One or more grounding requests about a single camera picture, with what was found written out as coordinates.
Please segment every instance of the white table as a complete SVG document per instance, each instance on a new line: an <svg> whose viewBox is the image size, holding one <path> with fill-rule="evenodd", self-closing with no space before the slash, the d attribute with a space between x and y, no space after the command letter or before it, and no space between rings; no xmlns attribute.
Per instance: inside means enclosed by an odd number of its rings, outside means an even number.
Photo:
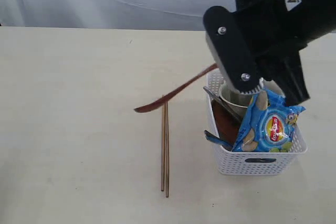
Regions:
<svg viewBox="0 0 336 224"><path fill-rule="evenodd" d="M170 103L160 192L161 110L133 108L213 62L204 36L1 27L0 223L335 223L336 34L301 53L307 154L279 176L219 174L202 79Z"/></svg>

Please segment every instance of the blue snack bag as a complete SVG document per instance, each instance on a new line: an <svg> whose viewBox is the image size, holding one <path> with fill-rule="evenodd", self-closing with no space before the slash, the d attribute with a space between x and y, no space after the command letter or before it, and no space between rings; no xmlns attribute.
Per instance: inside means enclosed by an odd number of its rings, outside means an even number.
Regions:
<svg viewBox="0 0 336 224"><path fill-rule="evenodd" d="M233 152L288 152L302 106L285 106L284 97L263 90L252 97Z"/></svg>

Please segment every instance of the white plastic basket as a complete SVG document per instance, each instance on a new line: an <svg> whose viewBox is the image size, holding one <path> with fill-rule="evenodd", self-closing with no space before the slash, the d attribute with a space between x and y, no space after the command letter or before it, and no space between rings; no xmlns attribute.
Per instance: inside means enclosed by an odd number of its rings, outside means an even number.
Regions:
<svg viewBox="0 0 336 224"><path fill-rule="evenodd" d="M219 87L223 82L223 76L218 69L208 73L207 85L217 95ZM207 111L209 130L214 135L219 136L209 96L207 96ZM284 171L299 154L307 151L307 145L303 140L299 127L295 129L292 142L293 146L287 153L229 152L218 144L213 144L213 148L218 170L222 174L277 175ZM258 163L260 160L270 161L269 159L272 159L272 163Z"/></svg>

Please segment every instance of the lay's logo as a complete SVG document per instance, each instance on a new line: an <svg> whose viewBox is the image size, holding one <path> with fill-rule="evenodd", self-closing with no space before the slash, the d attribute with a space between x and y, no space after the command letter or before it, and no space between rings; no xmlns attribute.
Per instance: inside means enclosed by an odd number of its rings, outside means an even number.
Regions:
<svg viewBox="0 0 336 224"><path fill-rule="evenodd" d="M281 120L277 116L272 116L266 125L267 134L271 141L278 142L283 138L284 128Z"/></svg>

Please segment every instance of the chopsticks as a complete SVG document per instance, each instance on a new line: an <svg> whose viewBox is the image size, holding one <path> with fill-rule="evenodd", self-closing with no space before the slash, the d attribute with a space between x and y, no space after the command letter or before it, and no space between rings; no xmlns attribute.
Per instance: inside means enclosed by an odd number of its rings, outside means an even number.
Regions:
<svg viewBox="0 0 336 224"><path fill-rule="evenodd" d="M161 191L169 197L169 117L168 103L162 106Z"/></svg>

